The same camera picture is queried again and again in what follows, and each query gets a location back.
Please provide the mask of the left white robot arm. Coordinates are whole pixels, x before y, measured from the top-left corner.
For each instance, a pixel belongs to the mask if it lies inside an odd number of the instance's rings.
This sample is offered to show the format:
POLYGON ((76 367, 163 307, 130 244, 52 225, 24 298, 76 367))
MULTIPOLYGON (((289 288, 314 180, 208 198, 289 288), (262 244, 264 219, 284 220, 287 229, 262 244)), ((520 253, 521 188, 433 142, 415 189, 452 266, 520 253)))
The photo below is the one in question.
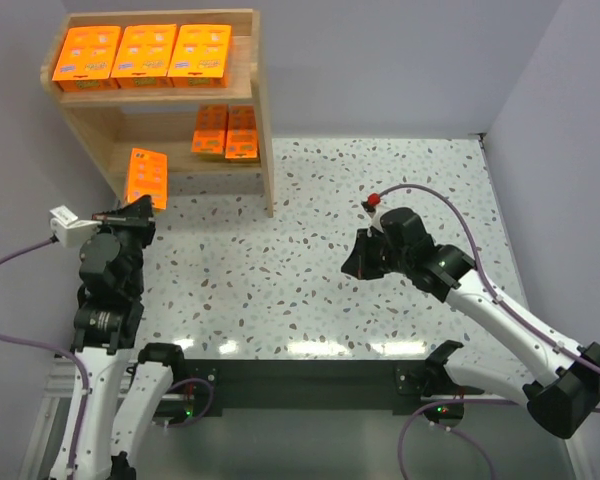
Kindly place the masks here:
POLYGON ((52 479, 133 479, 154 413, 184 371, 180 346, 135 348, 144 313, 143 251, 155 235, 150 196, 81 220, 67 207, 50 213, 64 247, 79 250, 78 308, 67 355, 76 366, 52 479))

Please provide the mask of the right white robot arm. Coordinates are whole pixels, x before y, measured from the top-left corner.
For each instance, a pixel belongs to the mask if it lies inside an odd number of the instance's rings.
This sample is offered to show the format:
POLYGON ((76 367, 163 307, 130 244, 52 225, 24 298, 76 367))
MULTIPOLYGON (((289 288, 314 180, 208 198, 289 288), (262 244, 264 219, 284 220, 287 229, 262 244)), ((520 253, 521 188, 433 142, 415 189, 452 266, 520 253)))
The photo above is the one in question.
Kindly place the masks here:
POLYGON ((462 343, 446 341, 427 359, 434 377, 521 405, 547 432, 571 438, 600 403, 600 344, 583 346, 522 308, 481 277, 469 254, 436 243, 413 210, 370 203, 363 208, 371 224, 357 231, 342 272, 359 280, 405 276, 484 328, 522 367, 513 373, 488 365, 462 343))

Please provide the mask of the orange sponge box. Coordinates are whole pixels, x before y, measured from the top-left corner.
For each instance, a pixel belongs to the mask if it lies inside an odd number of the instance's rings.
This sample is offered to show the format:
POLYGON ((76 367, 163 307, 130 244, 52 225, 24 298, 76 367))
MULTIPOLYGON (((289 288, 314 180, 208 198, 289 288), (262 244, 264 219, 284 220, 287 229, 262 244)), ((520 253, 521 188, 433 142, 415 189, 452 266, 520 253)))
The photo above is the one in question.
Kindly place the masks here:
POLYGON ((67 31, 52 80, 64 92, 117 90, 112 69, 121 39, 114 25, 73 27, 67 31))
POLYGON ((229 107, 225 158, 230 162, 258 162, 258 133, 252 106, 229 107))
POLYGON ((128 163, 123 202, 151 197, 152 207, 161 212, 168 204, 168 157, 166 154, 133 148, 128 163))
POLYGON ((232 27, 186 24, 179 28, 168 78, 176 88, 226 88, 232 27))
POLYGON ((171 88, 168 72, 177 29, 176 24, 126 27, 111 77, 123 89, 171 88))
POLYGON ((191 152, 214 161, 225 159, 227 104, 202 105, 197 112, 191 152))

